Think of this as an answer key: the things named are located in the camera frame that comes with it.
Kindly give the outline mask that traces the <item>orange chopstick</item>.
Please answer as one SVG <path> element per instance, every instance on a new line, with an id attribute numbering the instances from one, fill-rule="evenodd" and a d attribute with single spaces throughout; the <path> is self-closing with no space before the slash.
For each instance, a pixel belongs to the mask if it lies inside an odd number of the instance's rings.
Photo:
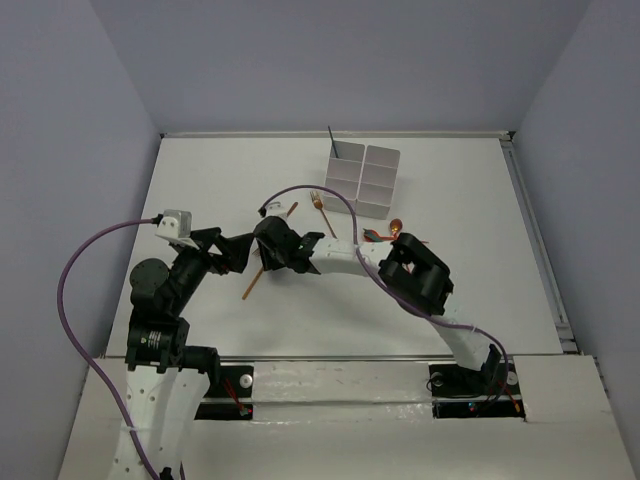
<path id="1" fill-rule="evenodd" d="M 249 285 L 247 286 L 246 290 L 244 291 L 241 299 L 247 300 L 247 298 L 249 297 L 249 295 L 251 294 L 252 290 L 255 288 L 257 282 L 260 280 L 262 274 L 264 273 L 264 268 L 260 267 L 259 270 L 256 272 L 256 274 L 254 275 L 253 279 L 251 280 L 251 282 L 249 283 Z"/>

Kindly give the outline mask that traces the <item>teal chopstick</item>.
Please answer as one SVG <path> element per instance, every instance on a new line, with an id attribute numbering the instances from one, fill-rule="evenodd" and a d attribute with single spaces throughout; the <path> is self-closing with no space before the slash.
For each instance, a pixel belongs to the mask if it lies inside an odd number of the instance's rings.
<path id="1" fill-rule="evenodd" d="M 333 131 L 332 131 L 330 125 L 327 125 L 327 132 L 328 132 L 330 143 L 331 143 L 331 156 L 332 156 L 332 158 L 339 159 L 340 156 L 339 156 L 339 153 L 338 153 L 338 150 L 337 150 L 337 145 L 336 145 L 336 142 L 335 142 L 335 139 L 334 139 L 334 135 L 333 135 Z"/>

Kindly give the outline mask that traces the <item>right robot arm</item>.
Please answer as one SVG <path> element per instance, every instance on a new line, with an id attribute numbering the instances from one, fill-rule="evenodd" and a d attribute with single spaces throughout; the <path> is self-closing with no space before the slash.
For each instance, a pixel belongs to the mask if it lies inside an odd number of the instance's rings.
<path id="1" fill-rule="evenodd" d="M 488 332 L 445 316 L 445 303 L 454 284 L 449 267 L 415 236 L 359 244 L 320 232 L 298 234 L 279 216 L 266 216 L 253 231 L 231 238 L 219 236 L 219 275 L 245 270 L 253 244 L 258 245 L 265 270 L 288 269 L 297 274 L 367 277 L 407 313 L 429 322 L 449 347 L 460 367 L 462 384 L 470 391 L 504 388 L 507 356 Z"/>

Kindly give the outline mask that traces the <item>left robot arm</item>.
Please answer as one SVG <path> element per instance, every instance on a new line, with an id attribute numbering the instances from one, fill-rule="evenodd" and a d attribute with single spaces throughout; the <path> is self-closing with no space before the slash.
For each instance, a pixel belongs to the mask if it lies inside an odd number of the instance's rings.
<path id="1" fill-rule="evenodd" d="M 218 227 L 193 230 L 174 214 L 158 220 L 156 234 L 177 255 L 172 264 L 143 260 L 129 276 L 126 391 L 113 395 L 123 425 L 111 479 L 183 478 L 185 444 L 204 395 L 220 386 L 221 362 L 216 348 L 187 343 L 182 312 L 207 274 L 243 272 L 253 242 Z"/>

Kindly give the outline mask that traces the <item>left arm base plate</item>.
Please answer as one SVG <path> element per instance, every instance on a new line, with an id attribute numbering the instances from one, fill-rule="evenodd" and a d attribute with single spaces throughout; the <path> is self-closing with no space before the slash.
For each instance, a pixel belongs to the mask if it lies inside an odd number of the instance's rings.
<path id="1" fill-rule="evenodd" d="M 254 366 L 222 364 L 220 381 L 205 393 L 195 415 L 202 421 L 251 421 Z"/>

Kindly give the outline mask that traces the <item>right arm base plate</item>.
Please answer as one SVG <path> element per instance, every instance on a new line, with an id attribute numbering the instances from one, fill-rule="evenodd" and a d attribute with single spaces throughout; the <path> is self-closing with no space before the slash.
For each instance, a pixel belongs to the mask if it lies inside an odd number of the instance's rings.
<path id="1" fill-rule="evenodd" d="M 501 372 L 492 385 L 485 384 L 479 372 L 453 363 L 432 364 L 425 387 L 431 394 L 435 419 L 526 417 L 513 362 L 508 377 Z"/>

